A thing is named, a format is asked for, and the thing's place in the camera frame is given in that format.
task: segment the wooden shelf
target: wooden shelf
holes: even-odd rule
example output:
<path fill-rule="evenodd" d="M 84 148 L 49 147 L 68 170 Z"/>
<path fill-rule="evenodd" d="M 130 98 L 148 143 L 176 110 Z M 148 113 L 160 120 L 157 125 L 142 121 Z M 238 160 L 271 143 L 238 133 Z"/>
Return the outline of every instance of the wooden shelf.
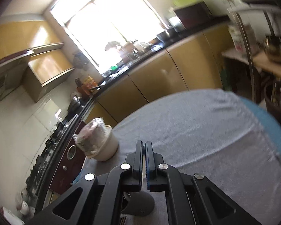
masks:
<path fill-rule="evenodd" d="M 258 53 L 253 57 L 254 65 L 262 70 L 273 73 L 277 77 L 281 77 L 281 64 L 270 61 L 264 52 Z"/>

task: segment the cabinet door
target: cabinet door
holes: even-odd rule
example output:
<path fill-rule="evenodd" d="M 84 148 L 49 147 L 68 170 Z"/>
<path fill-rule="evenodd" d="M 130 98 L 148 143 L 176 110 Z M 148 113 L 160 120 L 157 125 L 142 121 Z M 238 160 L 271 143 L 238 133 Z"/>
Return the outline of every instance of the cabinet door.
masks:
<path fill-rule="evenodd" d="M 75 134 L 78 134 L 84 126 L 85 123 L 81 121 Z M 69 159 L 67 155 L 70 148 L 75 149 L 75 154 L 71 159 Z M 80 173 L 84 159 L 85 155 L 83 151 L 76 147 L 74 139 L 71 138 L 59 161 L 49 189 L 60 195 L 67 191 L 71 187 L 71 183 Z"/>
<path fill-rule="evenodd" d="M 224 60 L 221 53 L 234 47 L 232 37 L 228 31 L 228 25 L 223 24 L 215 26 L 203 31 L 203 34 L 210 45 L 217 67 L 219 71 L 221 71 L 224 66 Z"/>
<path fill-rule="evenodd" d="M 222 87 L 216 62 L 202 33 L 175 43 L 167 51 L 189 90 Z"/>
<path fill-rule="evenodd" d="M 105 124 L 110 125 L 112 127 L 117 125 L 117 121 L 97 102 L 94 103 L 94 106 L 90 110 L 86 120 L 84 122 L 87 124 L 91 120 L 96 118 L 103 118 Z"/>
<path fill-rule="evenodd" d="M 103 92 L 98 102 L 118 123 L 148 103 L 127 75 Z"/>
<path fill-rule="evenodd" d="M 128 75 L 149 102 L 187 91 L 179 70 L 166 50 L 143 62 Z"/>

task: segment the gray tablecloth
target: gray tablecloth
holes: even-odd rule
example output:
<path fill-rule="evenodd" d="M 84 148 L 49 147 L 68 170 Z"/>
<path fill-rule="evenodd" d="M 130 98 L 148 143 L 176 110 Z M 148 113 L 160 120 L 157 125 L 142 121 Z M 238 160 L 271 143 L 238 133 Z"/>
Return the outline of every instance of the gray tablecloth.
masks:
<path fill-rule="evenodd" d="M 120 145 L 106 162 L 87 160 L 82 176 L 109 172 L 135 151 L 137 140 L 180 172 L 205 174 L 263 225 L 281 220 L 281 162 L 263 126 L 233 93 L 187 91 L 160 98 L 114 129 Z M 168 224 L 164 193 L 151 193 L 155 209 L 127 224 Z"/>

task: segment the white tile wall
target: white tile wall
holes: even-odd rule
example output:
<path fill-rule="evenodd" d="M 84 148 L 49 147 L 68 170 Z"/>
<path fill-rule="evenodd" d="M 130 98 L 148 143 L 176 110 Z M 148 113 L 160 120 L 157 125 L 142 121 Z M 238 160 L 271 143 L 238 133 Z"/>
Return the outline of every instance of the white tile wall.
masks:
<path fill-rule="evenodd" d="M 72 92 L 63 82 L 34 103 L 20 86 L 0 102 L 0 207 L 18 215 L 16 192 L 25 187 L 58 118 L 67 114 Z"/>

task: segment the shelf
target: shelf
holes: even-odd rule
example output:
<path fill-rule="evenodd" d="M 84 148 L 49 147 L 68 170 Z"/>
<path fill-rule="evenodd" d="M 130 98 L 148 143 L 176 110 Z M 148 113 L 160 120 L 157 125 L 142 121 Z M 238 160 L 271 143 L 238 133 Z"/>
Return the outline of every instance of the shelf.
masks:
<path fill-rule="evenodd" d="M 273 73 L 276 77 L 281 77 L 281 64 L 270 61 L 264 52 L 253 57 L 254 65 L 264 71 Z"/>
<path fill-rule="evenodd" d="M 242 63 L 245 63 L 249 65 L 249 61 L 246 54 L 242 54 L 241 52 L 238 52 L 235 47 L 228 49 L 224 52 L 222 52 L 222 56 L 225 58 L 235 59 L 237 61 L 240 61 Z M 257 71 L 261 73 L 262 69 L 260 67 L 256 67 Z"/>

